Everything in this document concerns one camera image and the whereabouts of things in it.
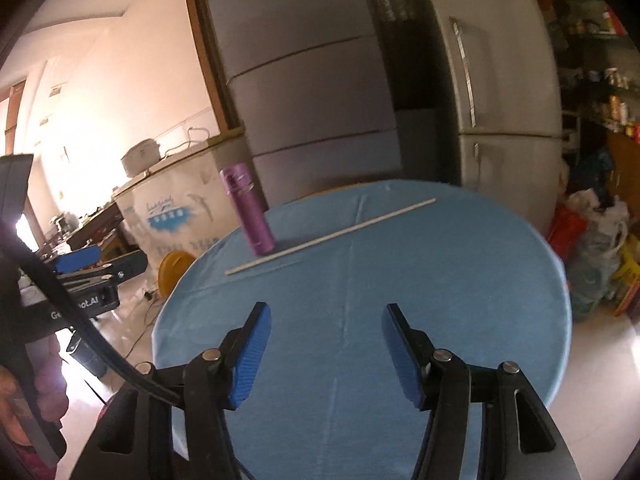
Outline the gloved left hand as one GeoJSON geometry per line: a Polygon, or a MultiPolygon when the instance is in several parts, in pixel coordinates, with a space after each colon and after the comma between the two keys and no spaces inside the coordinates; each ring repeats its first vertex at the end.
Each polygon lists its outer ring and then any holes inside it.
{"type": "Polygon", "coordinates": [[[45,336],[27,344],[8,340],[1,343],[1,366],[17,381],[16,393],[9,396],[10,407],[16,411],[18,422],[47,467],[56,466],[67,451],[62,424],[43,419],[38,405],[35,378],[51,356],[51,339],[52,336],[45,336]]]}

